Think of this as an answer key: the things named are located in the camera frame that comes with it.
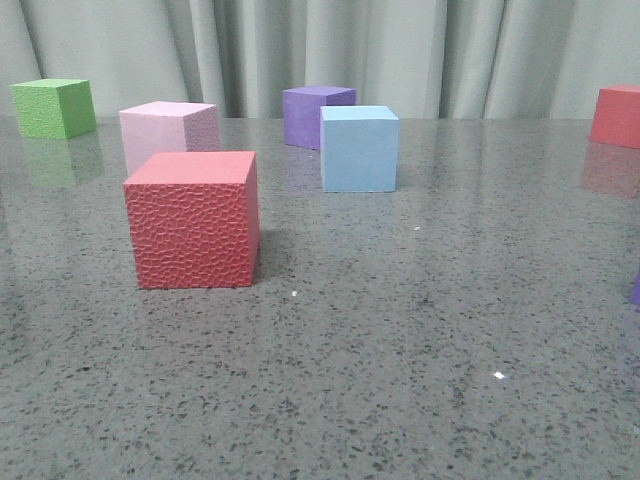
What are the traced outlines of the light blue foam cube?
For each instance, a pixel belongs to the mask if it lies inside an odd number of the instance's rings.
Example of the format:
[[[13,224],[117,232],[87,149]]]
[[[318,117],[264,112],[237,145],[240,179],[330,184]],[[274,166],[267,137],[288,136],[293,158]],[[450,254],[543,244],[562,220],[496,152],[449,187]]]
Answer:
[[[320,156],[326,192],[396,190],[400,120],[387,106],[323,106]]]

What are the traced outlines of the dark purple foam cube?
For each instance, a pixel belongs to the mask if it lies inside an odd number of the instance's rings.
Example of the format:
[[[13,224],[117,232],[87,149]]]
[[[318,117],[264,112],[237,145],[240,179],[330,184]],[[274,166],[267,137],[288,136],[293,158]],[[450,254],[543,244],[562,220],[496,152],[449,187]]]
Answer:
[[[321,108],[352,106],[357,90],[336,86],[304,86],[282,91],[284,141],[287,145],[320,149]]]

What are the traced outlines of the green foam cube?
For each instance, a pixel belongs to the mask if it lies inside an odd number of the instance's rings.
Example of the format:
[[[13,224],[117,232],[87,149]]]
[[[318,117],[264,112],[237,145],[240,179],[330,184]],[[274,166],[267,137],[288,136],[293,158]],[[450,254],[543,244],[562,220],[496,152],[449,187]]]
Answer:
[[[24,137],[70,139],[97,128],[88,80],[40,79],[10,90]]]

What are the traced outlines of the red foam cube far right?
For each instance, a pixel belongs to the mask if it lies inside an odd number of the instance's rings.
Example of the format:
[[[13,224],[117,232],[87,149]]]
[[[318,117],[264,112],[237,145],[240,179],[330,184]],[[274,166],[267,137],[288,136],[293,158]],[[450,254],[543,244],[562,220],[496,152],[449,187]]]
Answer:
[[[640,89],[614,85],[599,90],[588,139],[591,142],[639,148]]]

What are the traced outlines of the light purple foam cube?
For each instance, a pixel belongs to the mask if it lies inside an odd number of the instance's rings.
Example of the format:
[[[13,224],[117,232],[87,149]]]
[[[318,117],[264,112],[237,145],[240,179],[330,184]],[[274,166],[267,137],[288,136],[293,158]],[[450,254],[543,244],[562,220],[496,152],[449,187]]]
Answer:
[[[630,301],[636,306],[640,305],[640,271],[638,271],[635,276]]]

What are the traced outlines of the pink foam cube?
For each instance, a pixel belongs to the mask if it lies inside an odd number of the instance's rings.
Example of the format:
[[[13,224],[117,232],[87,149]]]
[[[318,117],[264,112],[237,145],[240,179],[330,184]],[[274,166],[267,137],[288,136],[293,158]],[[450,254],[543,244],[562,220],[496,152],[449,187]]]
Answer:
[[[221,149],[214,104],[154,101],[119,112],[127,173],[158,152]]]

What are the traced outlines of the grey-green curtain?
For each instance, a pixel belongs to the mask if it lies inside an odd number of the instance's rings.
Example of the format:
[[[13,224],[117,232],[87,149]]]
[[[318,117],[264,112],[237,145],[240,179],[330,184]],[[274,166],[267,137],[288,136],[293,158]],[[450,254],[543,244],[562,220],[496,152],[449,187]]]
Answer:
[[[403,118],[582,119],[639,81],[635,1],[5,1],[10,85],[90,82],[96,111],[204,101],[273,118],[284,89],[346,86]]]

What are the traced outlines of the red textured foam cube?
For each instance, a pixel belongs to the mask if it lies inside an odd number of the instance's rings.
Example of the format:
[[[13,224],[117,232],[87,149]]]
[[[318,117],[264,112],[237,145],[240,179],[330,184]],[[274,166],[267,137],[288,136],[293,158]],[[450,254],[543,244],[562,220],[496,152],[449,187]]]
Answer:
[[[255,152],[157,153],[123,189],[140,288],[252,284],[260,236]]]

